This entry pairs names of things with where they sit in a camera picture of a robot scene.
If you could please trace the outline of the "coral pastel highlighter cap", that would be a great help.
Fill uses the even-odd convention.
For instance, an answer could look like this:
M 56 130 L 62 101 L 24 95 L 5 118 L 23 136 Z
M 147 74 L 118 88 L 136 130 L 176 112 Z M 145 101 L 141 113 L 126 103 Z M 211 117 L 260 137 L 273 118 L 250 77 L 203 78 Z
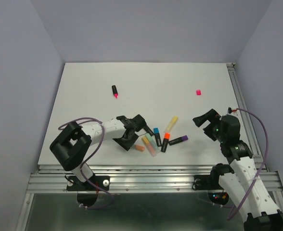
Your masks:
M 145 150 L 145 147 L 140 146 L 140 145 L 134 145 L 134 149 L 135 149 L 135 150 L 138 150 L 138 151 L 140 151 L 140 152 L 143 152 L 143 151 Z

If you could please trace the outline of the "mint pastel highlighter body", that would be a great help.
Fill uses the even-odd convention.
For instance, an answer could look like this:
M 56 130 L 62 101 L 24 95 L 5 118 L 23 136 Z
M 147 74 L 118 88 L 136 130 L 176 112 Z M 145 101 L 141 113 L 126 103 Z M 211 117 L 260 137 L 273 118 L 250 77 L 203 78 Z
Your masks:
M 153 140 L 149 141 L 149 143 L 151 144 L 156 154 L 160 152 L 160 148 L 156 145 L 156 143 Z

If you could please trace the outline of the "peach pastel highlighter body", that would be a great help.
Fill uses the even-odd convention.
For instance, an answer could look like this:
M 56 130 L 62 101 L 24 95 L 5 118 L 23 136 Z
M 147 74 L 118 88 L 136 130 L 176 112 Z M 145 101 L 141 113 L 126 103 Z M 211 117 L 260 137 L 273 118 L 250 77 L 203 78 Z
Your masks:
M 150 143 L 146 143 L 145 146 L 153 157 L 157 155 L 155 149 L 152 147 Z

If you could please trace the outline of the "pink highlighter black body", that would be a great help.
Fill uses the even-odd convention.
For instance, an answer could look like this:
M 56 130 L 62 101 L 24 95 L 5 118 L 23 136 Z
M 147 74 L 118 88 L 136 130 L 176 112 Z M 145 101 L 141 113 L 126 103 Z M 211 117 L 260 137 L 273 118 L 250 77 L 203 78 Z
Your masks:
M 112 85 L 112 92 L 113 92 L 113 96 L 117 99 L 118 91 L 117 91 L 116 85 Z

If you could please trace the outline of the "yellow-orange pastel cap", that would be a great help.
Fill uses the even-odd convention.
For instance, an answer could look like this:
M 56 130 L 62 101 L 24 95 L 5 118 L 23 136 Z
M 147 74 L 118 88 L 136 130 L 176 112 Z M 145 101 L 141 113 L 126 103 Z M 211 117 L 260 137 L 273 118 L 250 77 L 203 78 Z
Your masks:
M 142 137 L 142 141 L 146 146 L 150 144 L 146 137 Z

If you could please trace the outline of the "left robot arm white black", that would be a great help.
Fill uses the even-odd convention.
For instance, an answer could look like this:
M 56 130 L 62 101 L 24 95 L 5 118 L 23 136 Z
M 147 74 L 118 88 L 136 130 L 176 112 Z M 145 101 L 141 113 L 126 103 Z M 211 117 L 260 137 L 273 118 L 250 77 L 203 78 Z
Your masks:
M 88 118 L 94 125 L 81 126 L 76 121 L 66 124 L 64 129 L 50 145 L 50 151 L 65 171 L 78 179 L 78 184 L 85 190 L 94 186 L 94 173 L 85 163 L 85 155 L 91 145 L 102 145 L 105 140 L 113 140 L 128 151 L 138 139 L 137 132 L 147 126 L 140 115 L 133 118 L 118 116 L 107 122 Z

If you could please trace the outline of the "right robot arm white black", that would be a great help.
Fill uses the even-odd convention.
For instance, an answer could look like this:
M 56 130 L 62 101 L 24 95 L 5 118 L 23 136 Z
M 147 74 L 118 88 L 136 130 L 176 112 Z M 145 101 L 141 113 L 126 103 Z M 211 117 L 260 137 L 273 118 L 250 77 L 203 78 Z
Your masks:
M 225 207 L 231 200 L 233 206 L 227 220 L 240 214 L 246 231 L 283 231 L 283 211 L 260 177 L 265 162 L 256 167 L 250 148 L 240 139 L 241 125 L 233 116 L 238 110 L 229 108 L 228 114 L 221 116 L 211 109 L 193 118 L 197 127 L 209 122 L 204 134 L 220 143 L 228 162 L 213 166 L 209 175 L 195 175 L 192 189 L 208 191 L 209 200 L 216 206 Z

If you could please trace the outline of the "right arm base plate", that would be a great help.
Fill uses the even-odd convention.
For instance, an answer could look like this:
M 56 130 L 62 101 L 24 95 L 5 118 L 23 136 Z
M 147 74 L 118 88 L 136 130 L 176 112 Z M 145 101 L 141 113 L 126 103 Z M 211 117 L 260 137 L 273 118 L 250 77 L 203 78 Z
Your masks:
M 213 206 L 221 208 L 231 208 L 227 205 L 229 202 L 229 195 L 219 186 L 216 181 L 213 181 L 210 175 L 194 175 L 192 189 L 194 191 L 206 191 L 208 200 L 203 200 L 212 204 Z

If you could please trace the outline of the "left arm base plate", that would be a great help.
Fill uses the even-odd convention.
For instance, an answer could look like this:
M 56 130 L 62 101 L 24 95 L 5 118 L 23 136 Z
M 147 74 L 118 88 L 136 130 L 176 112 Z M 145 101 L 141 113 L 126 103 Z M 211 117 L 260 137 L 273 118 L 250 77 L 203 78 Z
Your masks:
M 88 181 L 81 182 L 74 175 L 65 175 L 67 180 L 66 190 L 77 193 L 77 203 L 84 209 L 103 209 L 113 201 L 109 193 L 109 176 L 92 176 Z

